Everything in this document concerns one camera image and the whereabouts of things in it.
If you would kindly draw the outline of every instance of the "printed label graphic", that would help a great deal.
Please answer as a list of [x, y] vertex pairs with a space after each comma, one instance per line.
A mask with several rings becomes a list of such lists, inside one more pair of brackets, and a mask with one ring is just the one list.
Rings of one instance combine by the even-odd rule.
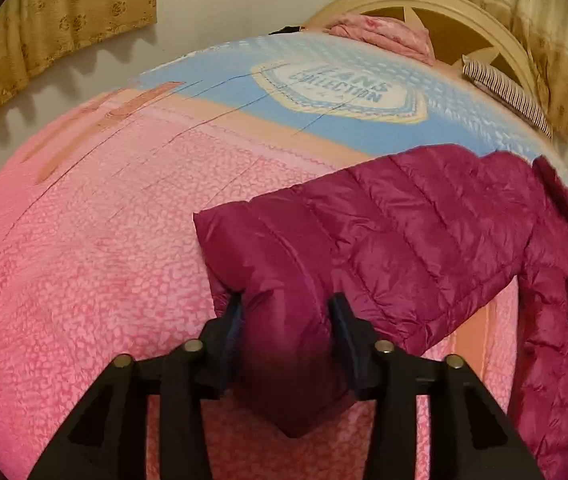
[[296, 112], [388, 123], [427, 119], [423, 94], [353, 67], [280, 61], [255, 66], [251, 72], [258, 85]]

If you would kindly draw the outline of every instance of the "cream wooden headboard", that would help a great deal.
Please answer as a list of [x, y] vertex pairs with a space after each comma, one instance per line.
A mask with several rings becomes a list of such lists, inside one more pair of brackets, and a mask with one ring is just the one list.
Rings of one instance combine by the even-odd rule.
[[468, 0], [335, 0], [305, 26], [322, 28], [331, 17], [345, 12], [424, 24], [437, 59], [455, 65], [462, 54], [467, 54], [492, 63], [538, 98], [524, 48], [500, 22]]

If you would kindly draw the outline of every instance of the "pink pillow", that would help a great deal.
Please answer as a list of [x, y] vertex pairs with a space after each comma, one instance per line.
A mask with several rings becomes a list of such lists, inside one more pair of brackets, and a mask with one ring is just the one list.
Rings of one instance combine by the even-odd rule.
[[326, 25], [332, 36], [364, 41], [401, 56], [432, 66], [433, 46], [426, 28], [411, 28], [395, 18], [380, 18], [363, 14], [343, 14]]

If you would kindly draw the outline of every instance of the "pink cloth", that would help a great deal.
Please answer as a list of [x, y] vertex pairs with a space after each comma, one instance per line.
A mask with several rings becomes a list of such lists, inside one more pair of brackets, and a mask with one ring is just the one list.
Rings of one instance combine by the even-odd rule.
[[435, 64], [428, 29], [411, 28], [395, 18], [343, 14], [328, 23], [326, 31], [332, 36], [373, 44], [429, 66]]
[[[105, 116], [120, 117], [117, 106], [107, 96], [72, 110], [30, 139], [0, 172], [0, 468], [9, 480], [27, 477], [116, 354], [141, 359], [166, 353], [214, 316], [194, 211], [336, 169], [203, 124], [162, 102], [84, 135], [96, 132]], [[69, 145], [75, 151], [40, 182], [42, 168]], [[504, 330], [494, 331], [498, 339], [487, 354], [486, 371], [493, 369], [487, 385], [503, 408], [515, 356], [516, 290], [512, 285], [502, 300]], [[443, 356], [449, 344], [444, 340], [430, 355]], [[150, 413], [148, 478], [155, 480], [154, 401]], [[372, 414], [371, 403], [357, 404], [291, 440], [232, 396], [205, 402], [214, 477], [359, 479]], [[421, 423], [422, 450], [424, 437]]]

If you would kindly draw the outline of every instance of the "magenta puffer jacket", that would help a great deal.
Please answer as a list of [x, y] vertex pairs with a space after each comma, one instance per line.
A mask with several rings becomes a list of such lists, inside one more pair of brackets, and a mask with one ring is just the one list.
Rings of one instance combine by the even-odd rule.
[[518, 276], [509, 415], [546, 478], [568, 478], [568, 189], [544, 158], [422, 147], [194, 221], [218, 312], [243, 291], [238, 394], [290, 436], [352, 403], [331, 295], [422, 354]]

